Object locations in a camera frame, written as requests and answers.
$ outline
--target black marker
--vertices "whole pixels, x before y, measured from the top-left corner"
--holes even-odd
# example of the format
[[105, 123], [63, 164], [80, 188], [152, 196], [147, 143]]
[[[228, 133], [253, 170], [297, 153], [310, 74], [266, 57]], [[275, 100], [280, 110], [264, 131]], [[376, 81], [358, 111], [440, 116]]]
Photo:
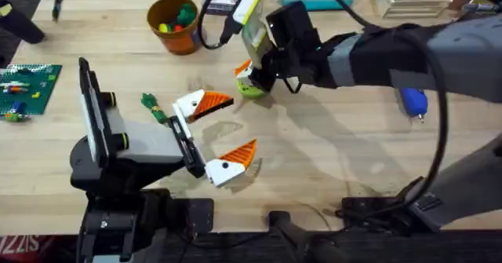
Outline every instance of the black marker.
[[54, 9], [53, 9], [53, 21], [57, 22], [57, 19], [60, 17], [61, 11], [61, 2], [63, 0], [55, 0], [54, 1]]

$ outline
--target orange cup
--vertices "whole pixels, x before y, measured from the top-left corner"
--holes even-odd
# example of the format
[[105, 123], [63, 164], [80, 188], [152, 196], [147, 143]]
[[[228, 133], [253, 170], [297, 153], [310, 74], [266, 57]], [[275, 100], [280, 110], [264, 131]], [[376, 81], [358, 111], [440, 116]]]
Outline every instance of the orange cup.
[[[189, 4], [196, 12], [193, 23], [180, 31], [160, 32], [159, 24], [169, 24], [173, 22], [180, 12], [183, 4]], [[155, 2], [147, 14], [147, 22], [151, 30], [157, 35], [168, 51], [177, 55], [187, 55], [195, 52], [200, 47], [197, 35], [198, 9], [192, 0], [158, 0]]]

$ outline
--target gray robot arm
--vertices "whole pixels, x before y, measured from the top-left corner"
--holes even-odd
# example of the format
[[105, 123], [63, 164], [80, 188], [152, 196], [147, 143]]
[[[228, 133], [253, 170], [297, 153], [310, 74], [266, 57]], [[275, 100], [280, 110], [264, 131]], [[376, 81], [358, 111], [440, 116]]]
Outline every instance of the gray robot arm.
[[[434, 32], [427, 46], [445, 71], [447, 90], [491, 102], [502, 102], [502, 14], [450, 24]], [[355, 60], [358, 48], [365, 48], [365, 44], [361, 46], [362, 40], [362, 35], [347, 38], [328, 57], [331, 75], [337, 86], [383, 85], [387, 82], [388, 86], [394, 88], [435, 89], [435, 80], [429, 71], [420, 73], [389, 66], [388, 74], [385, 74], [372, 72], [372, 65], [355, 67], [358, 71], [353, 71], [355, 64], [364, 64], [364, 59]], [[377, 40], [374, 39], [375, 44], [380, 44]], [[371, 44], [372, 40], [366, 42], [367, 46]], [[393, 64], [391, 58], [386, 58], [393, 56], [391, 53], [383, 51], [381, 55], [374, 55], [380, 57], [378, 60]], [[376, 79], [378, 75], [390, 78]]]

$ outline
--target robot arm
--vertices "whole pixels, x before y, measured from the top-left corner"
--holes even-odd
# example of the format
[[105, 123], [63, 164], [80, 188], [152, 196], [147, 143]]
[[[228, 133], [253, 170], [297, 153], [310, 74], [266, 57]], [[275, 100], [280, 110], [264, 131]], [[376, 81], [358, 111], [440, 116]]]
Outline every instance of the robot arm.
[[328, 57], [329, 69], [338, 86], [434, 89], [435, 80], [425, 67], [424, 57], [393, 39], [394, 32], [408, 32], [426, 42], [439, 59], [449, 92], [500, 103], [501, 23], [499, 15], [376, 36], [355, 35], [335, 47]]
[[445, 71], [447, 91], [502, 102], [502, 15], [433, 27], [401, 27], [337, 35], [322, 43], [301, 2], [267, 16], [276, 46], [249, 75], [270, 91], [276, 79], [297, 77], [325, 88], [390, 86], [435, 89], [424, 55], [398, 34], [426, 42]]

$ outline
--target wooden tabletop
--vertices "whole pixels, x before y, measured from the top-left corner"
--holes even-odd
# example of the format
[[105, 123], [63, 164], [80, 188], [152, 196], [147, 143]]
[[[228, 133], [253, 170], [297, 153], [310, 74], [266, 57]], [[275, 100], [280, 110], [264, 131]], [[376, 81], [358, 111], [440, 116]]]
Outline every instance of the wooden tabletop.
[[[425, 123], [411, 123], [395, 91], [381, 87], [319, 89], [305, 86], [293, 95], [277, 83], [271, 95], [244, 100], [233, 70], [247, 59], [239, 36], [217, 51], [200, 49], [179, 57], [167, 53], [146, 23], [156, 0], [64, 0], [60, 21], [51, 19], [54, 0], [41, 0], [35, 23], [47, 39], [20, 44], [13, 63], [62, 64], [44, 115], [21, 124], [0, 123], [0, 235], [76, 233], [86, 205], [84, 192], [70, 185], [69, 155], [85, 135], [79, 103], [78, 57], [96, 71], [101, 89], [115, 91], [125, 119], [155, 122], [140, 103], [153, 93], [164, 109], [178, 97], [204, 88], [228, 93], [235, 105], [191, 126], [207, 159], [257, 138], [255, 162], [247, 175], [225, 188], [186, 170], [151, 187], [176, 197], [215, 200], [214, 231], [262, 231], [269, 210], [288, 210], [309, 229], [337, 230], [333, 211], [349, 195], [392, 195], [425, 175], [437, 137], [437, 107], [428, 93]], [[266, 0], [264, 14], [279, 7]], [[369, 0], [355, 10], [382, 20]], [[311, 13], [322, 39], [358, 31], [343, 12]], [[207, 16], [209, 40], [216, 41], [224, 18]], [[440, 24], [447, 19], [412, 20]], [[500, 131], [502, 108], [460, 95], [449, 96], [450, 136], [443, 166], [482, 146]], [[502, 214], [463, 219], [447, 228], [502, 228]]]

